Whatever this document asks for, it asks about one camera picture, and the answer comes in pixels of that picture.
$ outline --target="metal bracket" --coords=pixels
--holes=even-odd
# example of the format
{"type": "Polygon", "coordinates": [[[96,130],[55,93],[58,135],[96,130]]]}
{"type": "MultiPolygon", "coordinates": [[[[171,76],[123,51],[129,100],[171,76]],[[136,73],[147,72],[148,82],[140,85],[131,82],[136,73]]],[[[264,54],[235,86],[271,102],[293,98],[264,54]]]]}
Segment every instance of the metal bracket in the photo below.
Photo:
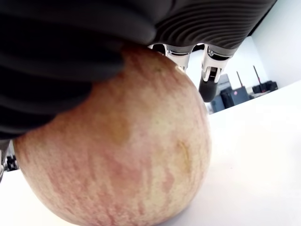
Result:
{"type": "Polygon", "coordinates": [[[203,62],[202,62],[202,78],[204,81],[212,80],[218,83],[221,74],[224,71],[227,62],[233,55],[218,54],[205,45],[203,62]]]}
{"type": "Polygon", "coordinates": [[[175,47],[170,45],[164,45],[166,56],[174,61],[184,71],[188,68],[188,62],[190,54],[192,53],[194,46],[190,47],[175,47]]]}

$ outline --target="apple skin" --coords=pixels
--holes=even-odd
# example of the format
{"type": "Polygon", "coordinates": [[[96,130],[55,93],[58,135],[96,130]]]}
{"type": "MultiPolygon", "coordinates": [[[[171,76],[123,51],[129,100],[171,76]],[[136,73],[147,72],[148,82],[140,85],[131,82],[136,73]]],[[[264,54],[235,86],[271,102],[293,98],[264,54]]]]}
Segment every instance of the apple skin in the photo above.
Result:
{"type": "Polygon", "coordinates": [[[32,190],[73,224],[164,222],[189,205],[208,168],[207,111],[188,76],[147,48],[122,55],[123,72],[14,141],[32,190]]]}

